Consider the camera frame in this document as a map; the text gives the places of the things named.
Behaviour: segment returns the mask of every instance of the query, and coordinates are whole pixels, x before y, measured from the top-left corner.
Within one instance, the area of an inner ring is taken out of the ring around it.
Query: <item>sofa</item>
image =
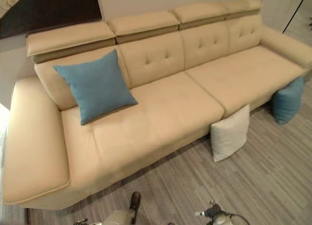
[[[3,198],[64,209],[251,110],[297,77],[311,77],[312,48],[261,23],[253,0],[203,2],[35,33],[37,77],[16,82]],[[113,49],[137,105],[80,125],[79,107],[53,65]]]

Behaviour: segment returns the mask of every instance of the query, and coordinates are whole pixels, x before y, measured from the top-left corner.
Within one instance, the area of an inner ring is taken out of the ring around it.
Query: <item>headrest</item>
[[[225,19],[227,11],[218,3],[204,2],[171,9],[181,22],[179,29],[186,29]]]
[[[234,0],[224,2],[203,2],[171,9],[170,12],[180,21],[183,30],[225,19],[257,14],[261,4],[254,0]]]
[[[108,21],[117,43],[135,41],[178,30],[179,21],[169,12],[153,12]]]
[[[115,45],[106,22],[77,24],[27,36],[27,56],[35,63]]]
[[[245,15],[258,14],[261,9],[261,3],[255,0],[233,0],[220,2],[226,11],[226,19],[239,18]]]

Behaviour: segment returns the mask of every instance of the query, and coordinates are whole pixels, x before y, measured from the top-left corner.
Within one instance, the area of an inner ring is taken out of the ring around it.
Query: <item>shoe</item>
[[[141,202],[141,194],[139,192],[134,192],[132,194],[129,206],[129,209],[133,209],[135,211],[135,216],[132,218],[131,224],[136,224],[137,210],[140,206],[140,202]]]

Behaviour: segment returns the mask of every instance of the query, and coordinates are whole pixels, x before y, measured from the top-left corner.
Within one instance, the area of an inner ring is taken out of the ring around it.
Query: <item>dark panel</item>
[[[100,19],[98,0],[20,0],[0,20],[0,39]]]

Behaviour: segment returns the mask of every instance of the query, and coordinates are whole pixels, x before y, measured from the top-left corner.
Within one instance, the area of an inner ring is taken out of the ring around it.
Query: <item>wooden floor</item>
[[[303,0],[297,13],[287,27],[285,34],[312,46],[312,0]]]
[[[141,225],[205,225],[208,219],[194,212],[211,199],[252,225],[312,224],[312,81],[290,123],[277,125],[268,107],[253,113],[247,143],[230,158],[214,163],[204,137],[68,209],[31,209],[30,223],[104,220],[127,208],[135,190],[142,194]]]

